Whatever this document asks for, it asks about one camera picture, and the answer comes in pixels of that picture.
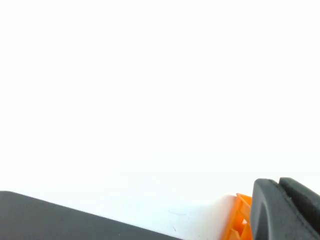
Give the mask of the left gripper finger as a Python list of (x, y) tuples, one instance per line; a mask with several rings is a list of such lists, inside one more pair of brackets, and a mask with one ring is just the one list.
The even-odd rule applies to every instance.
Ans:
[(290, 177), (255, 180), (250, 210), (254, 240), (318, 240), (320, 195)]

